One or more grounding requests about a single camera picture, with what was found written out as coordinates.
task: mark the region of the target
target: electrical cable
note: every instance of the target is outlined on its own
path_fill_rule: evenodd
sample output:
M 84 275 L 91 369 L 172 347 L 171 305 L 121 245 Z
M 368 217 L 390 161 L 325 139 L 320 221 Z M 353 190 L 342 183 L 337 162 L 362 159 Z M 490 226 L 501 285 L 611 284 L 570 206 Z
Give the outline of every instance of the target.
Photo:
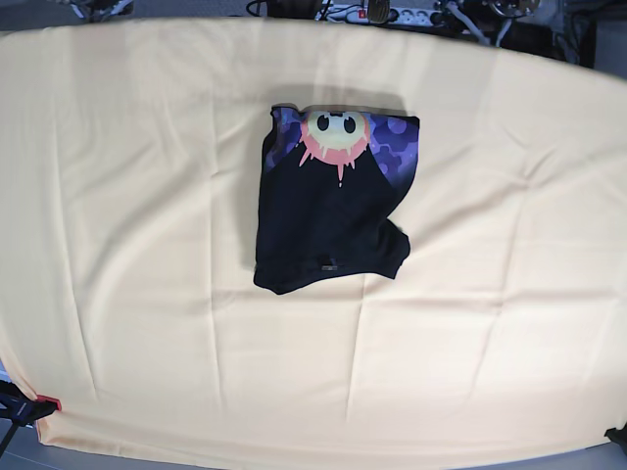
M 76 5 L 75 3 L 70 3 L 70 6 L 72 7 L 72 10 L 74 11 L 74 13 L 82 20 L 85 19 L 85 14 L 82 13 L 82 11 L 80 10 L 80 7 L 78 7 L 78 5 Z
M 100 18 L 98 19 L 100 22 L 106 21 L 110 17 L 115 17 L 121 13 L 121 11 L 130 5 L 133 0 L 120 0 L 113 7 L 108 8 L 105 11 L 100 12 Z
M 347 10 L 350 10 L 352 8 L 359 8 L 361 5 L 360 4 L 355 4 L 355 5 L 349 5 L 348 7 L 344 7 L 344 8 L 340 8 L 339 10 L 334 10 L 332 12 L 329 12 L 324 19 L 326 20 L 327 18 L 333 18 L 334 15 L 337 15 L 338 13 L 343 13 L 346 12 Z
M 324 10 L 320 14 L 320 21 L 321 22 L 326 20 L 326 14 L 329 12 L 329 8 L 331 8 L 331 0 L 326 0 L 326 6 L 324 7 Z
M 505 22 L 503 23 L 503 26 L 501 26 L 499 35 L 497 36 L 497 42 L 495 42 L 495 46 L 501 47 L 501 42 L 503 41 L 503 38 L 506 37 L 506 34 L 511 28 L 512 23 L 513 23 L 513 19 L 511 18 L 508 18 L 507 20 L 505 20 Z
M 455 18 L 457 18 L 458 20 L 460 20 L 462 23 L 466 25 L 468 30 L 477 38 L 477 40 L 479 41 L 479 44 L 482 44 L 484 46 L 490 45 L 490 39 L 484 36 L 483 32 L 481 32 L 481 29 L 479 29 L 477 25 L 469 17 L 467 17 L 464 13 L 461 12 L 461 10 L 459 9 L 458 5 L 455 2 L 447 3 L 446 8 L 453 14 Z
M 395 9 L 392 8 L 390 9 L 390 13 L 388 14 L 388 19 L 382 24 L 393 23 L 399 18 L 399 16 L 400 16 L 399 12 L 397 12 Z
M 246 13 L 248 13 L 251 17 L 260 17 L 261 14 L 253 12 L 251 10 L 251 7 L 253 5 L 258 5 L 259 7 L 261 7 L 263 3 L 267 3 L 267 0 L 252 0 L 251 2 L 248 2 L 248 4 L 246 5 Z
M 568 46 L 568 49 L 570 49 L 572 51 L 572 53 L 575 56 L 575 64 L 579 64 L 579 50 L 577 49 L 577 47 L 573 44 L 571 38 L 567 37 L 565 34 L 562 34 L 561 32 L 558 32 L 555 34 L 555 39 L 560 39 L 561 41 L 563 41 L 563 45 L 559 44 L 559 48 L 561 49 L 561 53 L 563 56 L 563 59 L 568 62 L 568 58 L 566 56 L 566 49 L 564 48 L 564 45 Z

